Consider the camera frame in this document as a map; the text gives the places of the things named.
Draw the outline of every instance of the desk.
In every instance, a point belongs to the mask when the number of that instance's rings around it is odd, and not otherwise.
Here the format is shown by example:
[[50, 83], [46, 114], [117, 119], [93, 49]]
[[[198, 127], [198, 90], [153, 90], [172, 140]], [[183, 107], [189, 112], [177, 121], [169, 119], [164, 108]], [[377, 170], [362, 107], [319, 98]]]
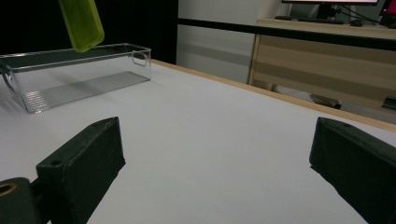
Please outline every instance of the desk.
[[[395, 30], [302, 21], [259, 20], [258, 24], [290, 35], [257, 35], [250, 85], [271, 90], [277, 84], [396, 112], [382, 107], [388, 96], [396, 96]], [[372, 40], [389, 41], [389, 50], [371, 45]]]
[[76, 133], [120, 118], [127, 163], [90, 223], [364, 223], [310, 169], [316, 120], [346, 121], [396, 146], [395, 125], [161, 62], [150, 82], [41, 114], [5, 90], [2, 180], [33, 181], [35, 165]]

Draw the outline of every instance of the white table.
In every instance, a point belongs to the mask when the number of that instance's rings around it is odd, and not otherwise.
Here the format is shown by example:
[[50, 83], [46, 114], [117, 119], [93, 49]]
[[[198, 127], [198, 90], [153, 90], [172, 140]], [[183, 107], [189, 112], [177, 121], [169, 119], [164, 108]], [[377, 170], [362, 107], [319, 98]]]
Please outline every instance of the white table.
[[89, 223], [365, 223], [310, 168], [316, 121], [346, 121], [393, 146], [395, 132], [226, 82], [234, 86], [154, 63], [150, 82], [35, 115], [15, 105], [2, 83], [0, 179], [33, 181], [52, 151], [117, 116], [127, 163]]

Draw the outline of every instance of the clear plastic container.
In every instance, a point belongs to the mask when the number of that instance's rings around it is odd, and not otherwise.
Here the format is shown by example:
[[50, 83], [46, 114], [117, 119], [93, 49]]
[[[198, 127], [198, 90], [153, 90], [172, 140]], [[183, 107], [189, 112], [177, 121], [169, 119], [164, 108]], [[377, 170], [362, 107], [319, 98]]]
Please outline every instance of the clear plastic container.
[[0, 56], [0, 73], [28, 113], [151, 79], [151, 49], [131, 44]]

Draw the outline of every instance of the floor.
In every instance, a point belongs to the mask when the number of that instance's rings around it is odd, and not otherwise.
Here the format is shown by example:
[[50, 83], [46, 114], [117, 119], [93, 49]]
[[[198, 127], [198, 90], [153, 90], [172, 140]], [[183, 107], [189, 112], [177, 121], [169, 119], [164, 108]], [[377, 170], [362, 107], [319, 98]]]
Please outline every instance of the floor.
[[[296, 97], [299, 99], [303, 99], [309, 102], [315, 102], [317, 100], [316, 97], [311, 97], [312, 95], [308, 92], [304, 92], [304, 91], [297, 91], [294, 89], [290, 89], [290, 88], [286, 88], [286, 87], [281, 87], [281, 86], [274, 86], [273, 87], [273, 91], [276, 92], [280, 92], [282, 94], [286, 94], [292, 97]], [[364, 117], [368, 117], [371, 119], [378, 119], [381, 121], [385, 121], [387, 123], [392, 123], [392, 124], [396, 124], [396, 113], [388, 113], [385, 111], [380, 111], [380, 110], [374, 110], [372, 108], [368, 108], [368, 107], [363, 107], [363, 106], [359, 106], [359, 105], [353, 105], [353, 104], [349, 104], [347, 102], [328, 102], [328, 106], [333, 107], [334, 104], [340, 103], [341, 107], [340, 110], [344, 110], [350, 113], [354, 113], [354, 114], [358, 114], [358, 115], [362, 115]]]

